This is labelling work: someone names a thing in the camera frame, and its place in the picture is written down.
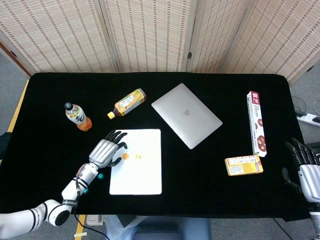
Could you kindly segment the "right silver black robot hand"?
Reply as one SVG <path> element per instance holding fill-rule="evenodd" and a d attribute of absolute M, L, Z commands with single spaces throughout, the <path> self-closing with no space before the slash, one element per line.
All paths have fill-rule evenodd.
<path fill-rule="evenodd" d="M 285 185 L 297 194 L 303 194 L 309 203 L 320 201 L 320 156 L 308 145 L 292 138 L 291 142 L 285 142 L 285 146 L 292 156 L 297 170 L 300 184 L 296 184 L 289 178 L 287 168 L 282 168 L 281 175 Z"/>

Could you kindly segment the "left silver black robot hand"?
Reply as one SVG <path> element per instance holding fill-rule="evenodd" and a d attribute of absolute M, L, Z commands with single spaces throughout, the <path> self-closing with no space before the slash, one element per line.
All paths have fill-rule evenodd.
<path fill-rule="evenodd" d="M 118 157 L 116 160 L 113 160 L 113 157 L 119 149 L 128 148 L 125 142 L 120 142 L 127 134 L 127 132 L 120 130 L 111 130 L 92 150 L 89 162 L 95 164 L 99 169 L 117 166 L 122 157 Z"/>

